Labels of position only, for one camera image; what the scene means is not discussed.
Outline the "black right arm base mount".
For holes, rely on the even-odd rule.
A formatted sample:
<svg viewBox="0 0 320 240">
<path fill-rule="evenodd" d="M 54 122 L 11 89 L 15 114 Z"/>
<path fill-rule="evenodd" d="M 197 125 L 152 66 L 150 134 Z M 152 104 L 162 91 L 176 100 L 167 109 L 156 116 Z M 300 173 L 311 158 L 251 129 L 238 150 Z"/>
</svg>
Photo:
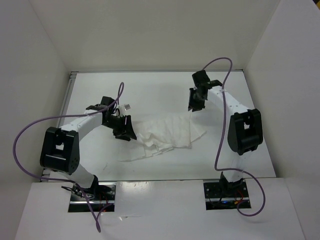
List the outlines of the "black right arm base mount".
<svg viewBox="0 0 320 240">
<path fill-rule="evenodd" d="M 240 204 L 239 209 L 251 208 L 245 181 L 240 186 L 230 190 L 222 190 L 217 180 L 204 181 L 203 190 L 207 211 L 237 209 L 238 204 Z"/>
</svg>

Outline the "white pleated skirt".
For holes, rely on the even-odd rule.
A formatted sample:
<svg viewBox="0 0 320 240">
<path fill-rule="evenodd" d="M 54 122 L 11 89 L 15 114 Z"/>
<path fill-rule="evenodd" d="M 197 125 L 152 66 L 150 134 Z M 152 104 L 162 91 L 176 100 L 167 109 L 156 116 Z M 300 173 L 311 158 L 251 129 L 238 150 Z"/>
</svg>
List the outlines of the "white pleated skirt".
<svg viewBox="0 0 320 240">
<path fill-rule="evenodd" d="M 119 162 L 134 162 L 162 155 L 174 149 L 191 149 L 206 134 L 191 113 L 176 113 L 132 123 L 136 140 L 119 147 Z"/>
</svg>

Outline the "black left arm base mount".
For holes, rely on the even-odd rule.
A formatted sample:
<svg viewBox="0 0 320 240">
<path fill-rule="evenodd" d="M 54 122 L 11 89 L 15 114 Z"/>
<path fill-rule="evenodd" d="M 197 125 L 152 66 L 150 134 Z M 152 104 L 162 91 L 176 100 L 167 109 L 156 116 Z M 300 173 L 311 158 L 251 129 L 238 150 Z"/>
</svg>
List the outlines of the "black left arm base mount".
<svg viewBox="0 0 320 240">
<path fill-rule="evenodd" d="M 115 211 L 115 198 L 116 198 L 116 182 L 99 182 L 99 193 L 92 195 L 86 193 L 89 203 L 95 213 L 114 212 Z M 71 192 L 68 212 L 69 213 L 85 213 L 90 212 L 90 208 L 84 195 L 76 187 L 62 186 L 63 189 Z"/>
</svg>

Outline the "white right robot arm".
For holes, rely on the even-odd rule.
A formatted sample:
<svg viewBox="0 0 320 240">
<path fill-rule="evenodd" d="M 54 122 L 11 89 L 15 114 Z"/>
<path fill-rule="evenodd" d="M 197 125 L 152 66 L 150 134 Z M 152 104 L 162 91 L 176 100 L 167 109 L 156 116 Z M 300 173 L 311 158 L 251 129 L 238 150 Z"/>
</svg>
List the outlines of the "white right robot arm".
<svg viewBox="0 0 320 240">
<path fill-rule="evenodd" d="M 219 80 L 194 80 L 189 91 L 188 110 L 200 111 L 211 102 L 223 113 L 222 133 L 214 161 L 221 172 L 219 191 L 229 197 L 243 182 L 245 161 L 263 142 L 261 113 L 241 104 L 223 89 Z"/>
</svg>

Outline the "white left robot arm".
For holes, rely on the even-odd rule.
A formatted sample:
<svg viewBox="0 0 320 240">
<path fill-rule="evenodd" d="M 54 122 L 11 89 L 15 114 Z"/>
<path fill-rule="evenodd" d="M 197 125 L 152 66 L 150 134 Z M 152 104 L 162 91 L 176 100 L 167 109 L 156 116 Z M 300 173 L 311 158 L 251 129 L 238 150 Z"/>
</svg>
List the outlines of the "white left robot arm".
<svg viewBox="0 0 320 240">
<path fill-rule="evenodd" d="M 92 130 L 104 126 L 112 129 L 118 140 L 136 140 L 130 115 L 126 111 L 129 104 L 106 108 L 104 104 L 90 105 L 84 116 L 59 128 L 49 127 L 44 135 L 40 155 L 40 165 L 53 172 L 62 173 L 68 180 L 74 182 L 70 190 L 85 196 L 88 200 L 96 199 L 99 194 L 108 192 L 108 187 L 99 185 L 98 177 L 88 172 L 80 164 L 80 141 Z"/>
</svg>

